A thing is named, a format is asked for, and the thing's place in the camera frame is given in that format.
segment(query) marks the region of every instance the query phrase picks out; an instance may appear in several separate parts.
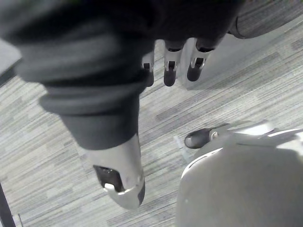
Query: gray fabric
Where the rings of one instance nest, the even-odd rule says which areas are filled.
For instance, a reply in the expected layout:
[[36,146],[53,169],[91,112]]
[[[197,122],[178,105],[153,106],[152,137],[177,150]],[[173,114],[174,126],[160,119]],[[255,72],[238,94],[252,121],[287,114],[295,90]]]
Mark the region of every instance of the gray fabric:
[[301,0],[246,1],[239,12],[233,32],[239,38],[257,37],[288,23],[302,13]]

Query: floor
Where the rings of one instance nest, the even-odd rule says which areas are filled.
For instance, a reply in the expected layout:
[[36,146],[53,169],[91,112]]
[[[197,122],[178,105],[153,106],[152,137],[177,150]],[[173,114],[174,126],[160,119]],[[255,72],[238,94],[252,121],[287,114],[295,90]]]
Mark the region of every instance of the floor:
[[[178,183],[187,164],[184,136],[236,120],[303,127],[303,23],[220,75],[186,90],[163,84],[161,44],[155,84],[141,95],[140,143],[146,195],[127,211],[105,195],[58,117],[38,105],[38,84],[19,77],[0,88],[0,182],[24,227],[173,226]],[[194,150],[187,150],[188,158]]]

